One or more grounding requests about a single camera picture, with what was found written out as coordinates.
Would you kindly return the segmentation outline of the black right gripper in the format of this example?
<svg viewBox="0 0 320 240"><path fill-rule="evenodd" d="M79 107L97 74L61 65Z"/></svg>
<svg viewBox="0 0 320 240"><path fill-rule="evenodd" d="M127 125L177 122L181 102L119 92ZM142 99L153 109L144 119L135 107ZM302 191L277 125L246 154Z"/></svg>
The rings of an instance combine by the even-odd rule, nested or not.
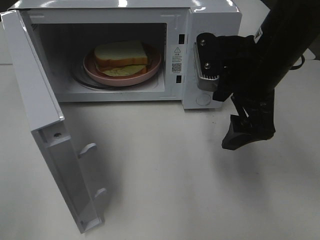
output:
<svg viewBox="0 0 320 240"><path fill-rule="evenodd" d="M269 140L275 133L274 92L254 84L260 63L253 36L218 36L204 32L193 44L196 83L216 100L231 98L237 115L230 116L222 148L237 150Z"/></svg>

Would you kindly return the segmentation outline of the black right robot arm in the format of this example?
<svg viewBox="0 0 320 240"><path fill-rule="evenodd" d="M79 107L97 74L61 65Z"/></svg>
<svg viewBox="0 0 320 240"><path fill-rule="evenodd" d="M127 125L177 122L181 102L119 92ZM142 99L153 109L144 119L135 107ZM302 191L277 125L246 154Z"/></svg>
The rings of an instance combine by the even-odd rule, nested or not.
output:
<svg viewBox="0 0 320 240"><path fill-rule="evenodd" d="M198 87L218 102L231 99L237 113L222 141L227 150L269 140L275 133L275 87L320 33L317 0L279 0L256 34L216 36L194 43Z"/></svg>

